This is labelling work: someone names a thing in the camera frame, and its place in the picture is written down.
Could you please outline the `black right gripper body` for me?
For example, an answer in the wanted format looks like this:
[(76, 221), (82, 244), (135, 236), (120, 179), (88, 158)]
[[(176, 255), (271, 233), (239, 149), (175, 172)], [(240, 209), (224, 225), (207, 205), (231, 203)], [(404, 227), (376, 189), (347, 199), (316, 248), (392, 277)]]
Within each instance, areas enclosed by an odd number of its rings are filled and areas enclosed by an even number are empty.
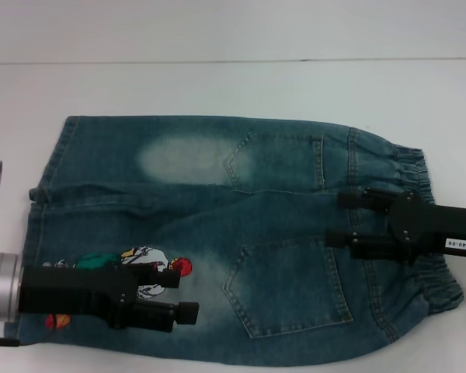
[(428, 254), (466, 257), (466, 208), (423, 200), (417, 193), (387, 195), (388, 260), (412, 263)]

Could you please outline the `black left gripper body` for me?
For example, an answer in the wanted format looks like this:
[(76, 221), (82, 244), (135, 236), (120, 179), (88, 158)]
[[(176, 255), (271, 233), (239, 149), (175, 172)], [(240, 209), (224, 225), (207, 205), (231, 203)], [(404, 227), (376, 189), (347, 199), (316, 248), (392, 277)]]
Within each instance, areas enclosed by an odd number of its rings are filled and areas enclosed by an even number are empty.
[(19, 289), (21, 314), (92, 315), (113, 329), (129, 326), (135, 276), (118, 266), (27, 267)]

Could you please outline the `blue denim shorts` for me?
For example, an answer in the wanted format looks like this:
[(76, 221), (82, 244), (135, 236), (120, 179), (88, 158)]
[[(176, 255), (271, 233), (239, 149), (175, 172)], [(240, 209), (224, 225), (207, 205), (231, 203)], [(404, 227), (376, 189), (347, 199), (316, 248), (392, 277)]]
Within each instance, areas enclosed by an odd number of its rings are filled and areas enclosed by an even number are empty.
[(342, 190), (433, 199), (422, 151), (353, 127), (241, 117), (69, 117), (32, 202), (27, 264), (181, 266), (197, 302), (171, 333), (62, 319), (54, 343), (231, 365), (342, 361), (394, 343), (464, 298), (442, 256), (355, 260), (327, 229), (382, 235), (383, 215), (343, 210)]

